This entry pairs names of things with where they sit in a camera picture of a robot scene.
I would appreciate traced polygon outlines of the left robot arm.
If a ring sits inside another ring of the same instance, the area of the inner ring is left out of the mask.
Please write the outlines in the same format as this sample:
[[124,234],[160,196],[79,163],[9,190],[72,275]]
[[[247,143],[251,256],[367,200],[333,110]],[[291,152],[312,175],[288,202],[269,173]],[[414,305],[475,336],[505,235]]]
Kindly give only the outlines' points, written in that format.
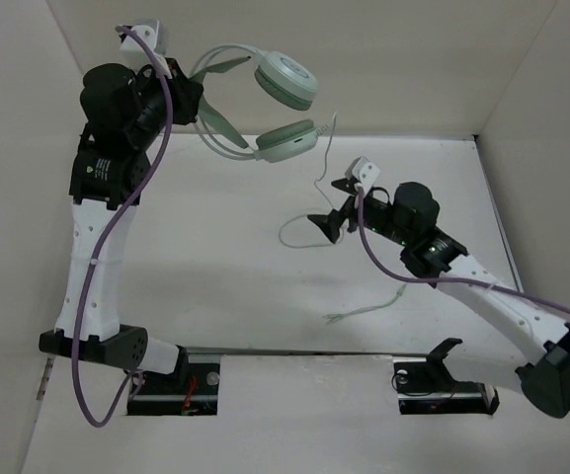
[[184,348],[121,323],[118,293],[127,233],[151,168],[146,151],[158,134],[195,122],[204,88],[178,62],[159,79],[151,66],[108,63],[89,70],[80,94],[86,123],[69,185],[74,239],[65,300],[39,349],[124,371],[155,372],[167,391],[189,382]]

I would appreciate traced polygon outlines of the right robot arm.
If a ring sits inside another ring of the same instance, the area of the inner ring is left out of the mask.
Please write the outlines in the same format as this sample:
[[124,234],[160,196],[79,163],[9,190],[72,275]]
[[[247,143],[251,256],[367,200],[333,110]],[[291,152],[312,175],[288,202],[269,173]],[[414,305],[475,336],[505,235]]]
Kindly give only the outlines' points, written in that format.
[[428,381],[440,389],[458,380],[483,380],[523,394],[543,414],[562,419],[570,412],[570,322],[567,308],[504,285],[467,249],[437,225],[440,205],[424,185],[401,184],[386,200],[375,197],[354,179],[333,187],[348,194],[338,209],[311,214],[308,219],[335,243],[341,233],[358,233],[367,252],[366,233],[401,246],[401,276],[386,268],[375,254],[372,262],[387,276],[412,284],[427,284],[471,309],[518,350],[512,361],[490,364],[480,356],[459,360],[449,352],[460,345],[447,339],[430,352]]

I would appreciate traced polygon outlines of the mint green headphones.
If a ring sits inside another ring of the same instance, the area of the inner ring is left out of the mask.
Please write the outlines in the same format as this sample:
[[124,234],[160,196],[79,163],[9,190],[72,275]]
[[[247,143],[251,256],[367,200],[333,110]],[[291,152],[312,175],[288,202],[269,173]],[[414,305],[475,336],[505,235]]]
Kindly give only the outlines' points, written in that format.
[[[278,51],[253,45],[225,43],[205,52],[194,64],[190,78],[201,84],[208,74],[224,74],[253,60],[254,79],[259,87],[278,103],[299,112],[313,105],[319,90],[315,76],[300,63]],[[251,147],[240,132],[219,111],[201,98],[195,130],[214,153],[233,161],[279,163],[313,149],[325,131],[311,119],[303,119],[256,138]]]

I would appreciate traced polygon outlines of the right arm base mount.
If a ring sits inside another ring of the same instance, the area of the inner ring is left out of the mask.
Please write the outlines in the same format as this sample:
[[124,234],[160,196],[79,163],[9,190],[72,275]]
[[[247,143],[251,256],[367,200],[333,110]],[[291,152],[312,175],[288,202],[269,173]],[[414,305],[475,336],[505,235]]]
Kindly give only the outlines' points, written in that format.
[[454,379],[444,365],[462,339],[447,338],[422,357],[393,360],[390,379],[401,415],[493,416],[500,406],[498,391],[474,381]]

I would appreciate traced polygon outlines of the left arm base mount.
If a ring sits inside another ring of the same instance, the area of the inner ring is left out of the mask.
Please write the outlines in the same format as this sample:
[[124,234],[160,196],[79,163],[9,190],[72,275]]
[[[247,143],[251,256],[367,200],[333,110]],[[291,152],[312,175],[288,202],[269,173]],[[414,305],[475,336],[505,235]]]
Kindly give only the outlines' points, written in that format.
[[216,416],[221,355],[189,355],[189,371],[183,383],[170,375],[145,372],[141,387],[131,384],[132,398],[126,413],[132,417]]

